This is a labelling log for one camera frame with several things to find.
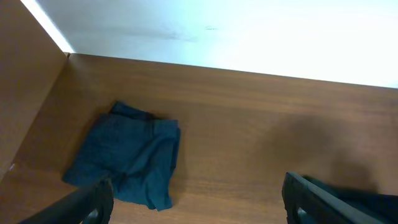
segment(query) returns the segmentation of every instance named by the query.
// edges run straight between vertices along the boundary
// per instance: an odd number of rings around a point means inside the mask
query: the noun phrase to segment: dark fabric
[[[398,223],[398,196],[334,187],[311,177],[305,178],[329,194],[374,218]]]
[[[155,119],[117,102],[96,120],[63,181],[80,187],[109,177],[115,198],[158,211],[171,208],[179,141],[176,120]]]

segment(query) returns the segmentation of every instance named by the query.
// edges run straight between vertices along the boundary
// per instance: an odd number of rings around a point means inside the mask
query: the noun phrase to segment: wooden side panel
[[[0,1],[0,179],[66,61],[20,1]]]

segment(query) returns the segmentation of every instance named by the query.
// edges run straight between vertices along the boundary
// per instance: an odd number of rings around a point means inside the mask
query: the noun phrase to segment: wooden surface
[[[116,201],[111,223],[285,223],[287,171],[398,194],[397,90],[72,54],[0,185],[3,223],[73,190],[60,174],[115,100],[182,139],[175,206]]]
[[[0,1],[0,180],[66,61],[21,1]]]

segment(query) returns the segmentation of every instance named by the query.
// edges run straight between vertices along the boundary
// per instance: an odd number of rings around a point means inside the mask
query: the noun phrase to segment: folded cloth
[[[117,102],[91,127],[62,180],[81,187],[110,178],[115,198],[158,211],[168,209],[179,141],[176,120],[155,119]]]

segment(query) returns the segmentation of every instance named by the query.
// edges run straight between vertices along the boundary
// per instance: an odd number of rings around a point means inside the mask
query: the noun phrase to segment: wooden panel
[[[287,171],[398,194],[397,90],[72,54],[0,185],[1,220],[73,189],[60,175],[115,100],[178,119],[182,140],[175,206],[116,202],[111,223],[285,223]]]
[[[0,2],[0,180],[67,61],[19,0]]]

